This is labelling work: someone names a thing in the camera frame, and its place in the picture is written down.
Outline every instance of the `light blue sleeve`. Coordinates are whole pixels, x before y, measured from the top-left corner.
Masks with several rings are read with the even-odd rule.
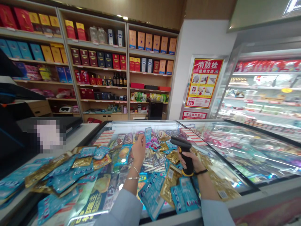
[[[128,190],[121,189],[108,214],[102,214],[94,226],[99,225],[139,225],[143,205]]]
[[[201,200],[204,226],[235,226],[224,202]]]

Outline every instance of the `refrigerator door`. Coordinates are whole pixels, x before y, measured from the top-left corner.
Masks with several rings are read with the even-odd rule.
[[[291,143],[229,121],[180,122],[257,186],[301,175],[301,149]]]

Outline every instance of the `sign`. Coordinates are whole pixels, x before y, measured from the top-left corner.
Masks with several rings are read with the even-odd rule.
[[[223,61],[194,59],[185,107],[209,108]]]
[[[189,119],[206,119],[206,116],[207,116],[207,113],[184,111],[182,119],[184,119],[184,120],[189,120]]]

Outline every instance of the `poster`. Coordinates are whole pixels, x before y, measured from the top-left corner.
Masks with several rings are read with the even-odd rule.
[[[184,111],[182,119],[184,119],[184,120],[189,120],[189,119],[206,119],[206,116],[207,116],[207,113]]]
[[[209,108],[223,61],[194,59],[185,107]]]

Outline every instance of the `liquor bottle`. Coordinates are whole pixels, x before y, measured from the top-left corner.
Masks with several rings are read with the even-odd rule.
[[[105,76],[103,77],[103,85],[104,85],[104,86],[107,85],[107,80],[106,80],[106,77],[105,77]]]

